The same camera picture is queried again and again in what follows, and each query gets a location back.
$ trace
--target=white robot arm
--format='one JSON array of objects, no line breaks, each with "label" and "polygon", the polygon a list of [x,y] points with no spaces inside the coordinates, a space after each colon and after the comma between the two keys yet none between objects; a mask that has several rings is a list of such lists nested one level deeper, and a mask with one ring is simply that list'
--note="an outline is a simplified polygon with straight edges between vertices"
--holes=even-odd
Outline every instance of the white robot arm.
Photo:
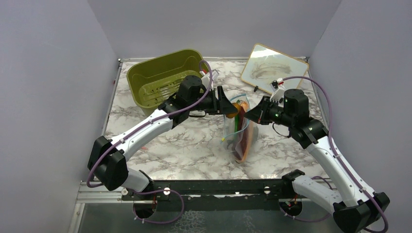
[{"label": "white robot arm", "polygon": [[319,120],[309,116],[309,99],[304,92],[299,89],[286,90],[283,107],[272,100],[272,97],[264,96],[255,108],[244,115],[245,118],[262,125],[275,123],[288,127],[289,137],[319,162],[338,190],[329,190],[310,177],[301,175],[291,179],[295,193],[311,199],[333,214],[335,222],[344,232],[358,232],[378,220],[379,210],[367,193],[373,194],[371,198],[383,211],[389,205],[389,198],[383,192],[376,193],[357,174],[333,139],[331,141],[336,153],[332,151],[328,130]]}]

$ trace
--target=screw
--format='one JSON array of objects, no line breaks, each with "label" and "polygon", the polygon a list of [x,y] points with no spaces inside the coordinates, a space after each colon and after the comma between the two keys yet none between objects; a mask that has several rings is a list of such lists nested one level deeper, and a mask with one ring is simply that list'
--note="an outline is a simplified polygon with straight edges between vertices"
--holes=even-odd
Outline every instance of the screw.
[{"label": "screw", "polygon": [[165,190],[166,191],[163,191],[163,194],[166,195],[166,196],[169,195],[170,194],[170,191],[169,191],[170,188],[166,187]]},{"label": "screw", "polygon": [[265,188],[264,188],[264,191],[263,191],[266,195],[267,194],[270,194],[270,190],[269,190],[269,187],[268,186],[266,186]]}]

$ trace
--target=orange object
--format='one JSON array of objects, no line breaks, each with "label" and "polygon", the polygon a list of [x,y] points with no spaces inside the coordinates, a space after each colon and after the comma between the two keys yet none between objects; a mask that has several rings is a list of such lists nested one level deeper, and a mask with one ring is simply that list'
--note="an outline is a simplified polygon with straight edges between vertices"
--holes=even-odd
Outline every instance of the orange object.
[{"label": "orange object", "polygon": [[237,113],[226,114],[226,117],[229,118],[229,119],[232,119],[232,118],[234,118],[237,114],[239,114],[240,109],[241,109],[241,106],[240,106],[238,103],[232,103],[232,104],[233,104],[233,106],[236,107],[236,109],[238,110],[238,112],[237,112]]}]

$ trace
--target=whiteboard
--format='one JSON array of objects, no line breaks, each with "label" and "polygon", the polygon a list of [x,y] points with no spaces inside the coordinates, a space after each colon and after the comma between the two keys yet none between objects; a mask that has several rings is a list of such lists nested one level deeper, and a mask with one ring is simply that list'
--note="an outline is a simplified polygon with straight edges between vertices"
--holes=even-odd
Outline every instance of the whiteboard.
[{"label": "whiteboard", "polygon": [[[308,68],[309,65],[306,62],[264,45],[255,44],[240,78],[250,85],[258,86],[259,89],[272,93],[269,84],[273,80],[289,76],[303,76]],[[301,79],[287,80],[284,83],[285,88],[297,88],[300,81]]]}]

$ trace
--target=plastic bag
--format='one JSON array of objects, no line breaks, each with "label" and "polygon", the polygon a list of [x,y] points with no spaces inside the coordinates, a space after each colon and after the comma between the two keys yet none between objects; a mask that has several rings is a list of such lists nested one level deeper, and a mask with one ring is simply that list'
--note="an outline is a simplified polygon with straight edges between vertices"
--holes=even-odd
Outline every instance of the plastic bag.
[{"label": "plastic bag", "polygon": [[249,100],[246,94],[237,95],[230,102],[239,110],[237,114],[223,116],[224,148],[234,155],[236,162],[242,163],[250,153],[252,145],[258,137],[258,128],[254,122],[244,118],[244,114],[250,110]]}]

